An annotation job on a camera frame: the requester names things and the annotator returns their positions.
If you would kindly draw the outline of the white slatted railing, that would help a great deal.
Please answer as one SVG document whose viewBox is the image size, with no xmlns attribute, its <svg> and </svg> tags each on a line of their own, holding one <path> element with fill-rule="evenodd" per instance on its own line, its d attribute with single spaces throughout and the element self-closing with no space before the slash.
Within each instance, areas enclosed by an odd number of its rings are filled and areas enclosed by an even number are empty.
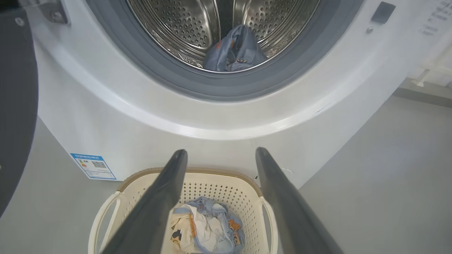
<svg viewBox="0 0 452 254">
<path fill-rule="evenodd" d="M 408 78 L 418 86 L 432 83 L 452 89 L 452 42 L 434 47 Z"/>
</svg>

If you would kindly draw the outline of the blue energy label sticker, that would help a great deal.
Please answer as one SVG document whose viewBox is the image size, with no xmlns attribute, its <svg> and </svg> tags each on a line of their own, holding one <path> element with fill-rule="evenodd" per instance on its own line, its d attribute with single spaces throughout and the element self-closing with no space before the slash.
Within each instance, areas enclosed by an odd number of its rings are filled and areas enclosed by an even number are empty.
<svg viewBox="0 0 452 254">
<path fill-rule="evenodd" d="M 89 179 L 108 181 L 117 180 L 102 156 L 74 153 L 71 153 L 70 155 Z"/>
</svg>

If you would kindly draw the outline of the black glass washer door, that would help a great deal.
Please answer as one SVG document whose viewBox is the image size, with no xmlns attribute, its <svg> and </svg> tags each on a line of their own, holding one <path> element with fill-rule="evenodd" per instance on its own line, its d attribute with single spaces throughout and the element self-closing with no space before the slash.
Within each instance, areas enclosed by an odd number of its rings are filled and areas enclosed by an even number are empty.
<svg viewBox="0 0 452 254">
<path fill-rule="evenodd" d="M 24 172 L 38 110 L 38 69 L 25 8 L 0 0 L 0 218 Z"/>
</svg>

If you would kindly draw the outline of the printed text label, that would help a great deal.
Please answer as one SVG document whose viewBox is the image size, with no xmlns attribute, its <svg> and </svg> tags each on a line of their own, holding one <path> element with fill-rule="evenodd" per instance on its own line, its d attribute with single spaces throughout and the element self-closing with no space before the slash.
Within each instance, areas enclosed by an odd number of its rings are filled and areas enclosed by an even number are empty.
<svg viewBox="0 0 452 254">
<path fill-rule="evenodd" d="M 421 17 L 420 34 L 441 34 L 452 25 L 452 0 L 428 0 L 427 8 Z"/>
</svg>

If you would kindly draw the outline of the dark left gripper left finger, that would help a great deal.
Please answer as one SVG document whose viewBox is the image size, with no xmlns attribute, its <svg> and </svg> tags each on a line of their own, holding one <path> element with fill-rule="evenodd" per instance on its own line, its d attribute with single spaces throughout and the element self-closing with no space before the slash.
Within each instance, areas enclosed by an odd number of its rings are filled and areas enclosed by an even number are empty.
<svg viewBox="0 0 452 254">
<path fill-rule="evenodd" d="M 186 150 L 174 152 L 101 254 L 160 254 L 169 214 L 180 198 L 187 161 Z"/>
</svg>

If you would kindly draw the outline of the steel perforated washer drum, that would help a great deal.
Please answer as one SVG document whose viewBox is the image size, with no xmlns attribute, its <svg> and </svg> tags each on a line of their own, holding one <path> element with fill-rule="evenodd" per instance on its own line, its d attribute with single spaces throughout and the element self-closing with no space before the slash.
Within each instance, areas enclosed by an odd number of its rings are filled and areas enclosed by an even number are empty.
<svg viewBox="0 0 452 254">
<path fill-rule="evenodd" d="M 225 72 L 203 69 L 203 60 L 208 50 L 231 29 L 246 25 L 253 31 L 255 40 L 268 58 L 258 65 L 261 66 L 280 55 L 300 37 L 321 5 L 321 0 L 126 2 L 142 28 L 166 53 L 187 66 L 212 73 Z"/>
</svg>

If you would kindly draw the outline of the white front-load washing machine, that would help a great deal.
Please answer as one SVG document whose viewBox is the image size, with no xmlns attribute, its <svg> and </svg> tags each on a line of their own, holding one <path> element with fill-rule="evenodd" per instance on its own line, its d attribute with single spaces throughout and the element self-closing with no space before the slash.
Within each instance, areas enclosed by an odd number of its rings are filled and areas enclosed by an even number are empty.
<svg viewBox="0 0 452 254">
<path fill-rule="evenodd" d="M 386 24 L 371 21 L 382 1 L 396 6 Z M 36 45 L 38 116 L 69 155 L 102 156 L 117 181 L 165 164 L 179 149 L 191 166 L 255 177 L 255 149 L 265 147 L 300 187 L 452 29 L 419 33 L 428 0 L 364 0 L 333 48 L 289 85 L 248 100 L 213 101 L 149 77 L 86 0 L 19 3 Z"/>
</svg>

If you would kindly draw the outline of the blue cartoon print garment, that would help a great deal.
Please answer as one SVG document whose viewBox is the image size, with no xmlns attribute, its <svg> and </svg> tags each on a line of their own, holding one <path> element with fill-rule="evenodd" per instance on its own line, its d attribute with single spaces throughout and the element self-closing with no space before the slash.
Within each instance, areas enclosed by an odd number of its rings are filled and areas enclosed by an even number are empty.
<svg viewBox="0 0 452 254">
<path fill-rule="evenodd" d="M 202 67 L 216 72 L 235 72 L 258 66 L 268 58 L 246 25 L 231 29 L 207 52 Z"/>
</svg>

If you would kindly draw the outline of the cream perforated laundry basket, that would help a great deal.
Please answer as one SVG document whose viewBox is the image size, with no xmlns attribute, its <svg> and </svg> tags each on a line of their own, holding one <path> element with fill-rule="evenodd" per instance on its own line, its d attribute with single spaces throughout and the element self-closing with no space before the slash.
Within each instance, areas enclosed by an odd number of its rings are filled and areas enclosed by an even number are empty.
<svg viewBox="0 0 452 254">
<path fill-rule="evenodd" d="M 91 227 L 88 254 L 100 254 L 161 171 L 150 168 L 129 176 L 103 203 Z M 188 168 L 176 207 L 201 196 L 225 205 L 242 221 L 240 254 L 278 254 L 275 215 L 254 180 L 233 171 Z"/>
</svg>

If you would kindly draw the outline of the pale blue white garment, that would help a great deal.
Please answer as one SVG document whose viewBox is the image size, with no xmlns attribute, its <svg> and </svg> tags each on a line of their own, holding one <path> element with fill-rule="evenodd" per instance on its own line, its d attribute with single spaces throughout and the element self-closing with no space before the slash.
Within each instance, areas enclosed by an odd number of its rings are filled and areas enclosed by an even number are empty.
<svg viewBox="0 0 452 254">
<path fill-rule="evenodd" d="M 204 196 L 176 207 L 170 225 L 170 241 L 179 253 L 239 254 L 244 249 L 241 219 Z"/>
</svg>

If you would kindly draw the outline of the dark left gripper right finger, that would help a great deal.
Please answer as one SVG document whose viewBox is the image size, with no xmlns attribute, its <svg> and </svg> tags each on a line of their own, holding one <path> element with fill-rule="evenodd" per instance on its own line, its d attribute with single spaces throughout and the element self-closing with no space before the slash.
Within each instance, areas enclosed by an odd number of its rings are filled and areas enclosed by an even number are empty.
<svg viewBox="0 0 452 254">
<path fill-rule="evenodd" d="M 264 147 L 256 149 L 264 198 L 273 209 L 284 254 L 344 254 Z"/>
</svg>

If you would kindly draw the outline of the black door latch socket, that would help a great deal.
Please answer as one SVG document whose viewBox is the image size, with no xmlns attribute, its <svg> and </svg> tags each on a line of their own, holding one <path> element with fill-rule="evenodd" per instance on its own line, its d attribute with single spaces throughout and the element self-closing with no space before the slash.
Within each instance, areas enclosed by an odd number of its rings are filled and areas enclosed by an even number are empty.
<svg viewBox="0 0 452 254">
<path fill-rule="evenodd" d="M 371 21 L 378 24 L 386 24 L 395 8 L 396 6 L 391 3 L 384 1 L 380 2 L 371 18 Z"/>
</svg>

